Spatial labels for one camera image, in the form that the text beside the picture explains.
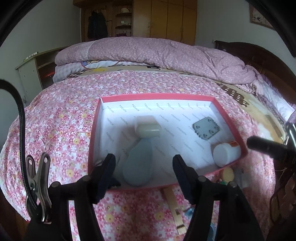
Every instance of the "framed picture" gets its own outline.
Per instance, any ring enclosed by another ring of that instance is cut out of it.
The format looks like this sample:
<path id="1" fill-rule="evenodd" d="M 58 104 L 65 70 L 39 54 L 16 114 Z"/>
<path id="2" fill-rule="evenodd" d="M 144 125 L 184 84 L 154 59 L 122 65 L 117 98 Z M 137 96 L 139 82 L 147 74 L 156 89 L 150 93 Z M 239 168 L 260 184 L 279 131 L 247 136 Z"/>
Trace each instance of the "framed picture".
<path id="1" fill-rule="evenodd" d="M 272 25 L 266 20 L 265 17 L 261 13 L 258 12 L 257 9 L 255 9 L 251 4 L 250 4 L 250 21 L 251 23 L 259 24 L 267 28 L 271 28 L 274 30 Z"/>

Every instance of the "wooden headboard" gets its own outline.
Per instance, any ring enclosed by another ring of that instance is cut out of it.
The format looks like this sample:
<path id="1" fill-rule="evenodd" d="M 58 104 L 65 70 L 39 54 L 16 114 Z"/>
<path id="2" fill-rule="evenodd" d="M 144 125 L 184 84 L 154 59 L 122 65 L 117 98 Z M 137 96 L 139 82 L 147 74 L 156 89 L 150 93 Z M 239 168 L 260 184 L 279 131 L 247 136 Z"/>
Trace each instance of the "wooden headboard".
<path id="1" fill-rule="evenodd" d="M 265 75 L 284 99 L 296 104 L 296 76 L 290 68 L 268 50 L 249 43 L 215 41 L 215 48 L 239 57 L 245 64 Z"/>

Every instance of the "wooden wardrobe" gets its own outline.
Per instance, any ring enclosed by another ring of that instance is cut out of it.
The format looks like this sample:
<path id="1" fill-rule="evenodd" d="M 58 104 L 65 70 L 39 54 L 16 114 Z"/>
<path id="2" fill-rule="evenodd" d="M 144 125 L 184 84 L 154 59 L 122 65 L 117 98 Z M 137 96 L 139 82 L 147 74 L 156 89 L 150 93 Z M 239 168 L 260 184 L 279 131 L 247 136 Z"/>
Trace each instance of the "wooden wardrobe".
<path id="1" fill-rule="evenodd" d="M 194 45 L 197 0 L 133 0 L 133 36 Z"/>

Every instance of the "wall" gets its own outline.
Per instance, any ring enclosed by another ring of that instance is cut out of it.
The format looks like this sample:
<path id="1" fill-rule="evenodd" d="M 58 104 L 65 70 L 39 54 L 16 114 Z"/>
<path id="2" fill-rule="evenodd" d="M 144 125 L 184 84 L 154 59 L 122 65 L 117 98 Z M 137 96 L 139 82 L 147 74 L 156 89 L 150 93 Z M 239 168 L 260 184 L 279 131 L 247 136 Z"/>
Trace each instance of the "wall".
<path id="1" fill-rule="evenodd" d="M 80 42 L 80 9 L 73 0 L 43 0 L 12 30 L 0 47 L 0 78 L 12 83 L 21 96 L 24 89 L 15 67 L 38 51 Z M 18 115 L 14 99 L 0 90 L 0 149 Z"/>
<path id="2" fill-rule="evenodd" d="M 296 74 L 296 59 L 281 37 L 250 22 L 245 0 L 198 0 L 196 29 L 195 45 L 212 48 L 212 40 L 256 44 L 278 56 Z"/>

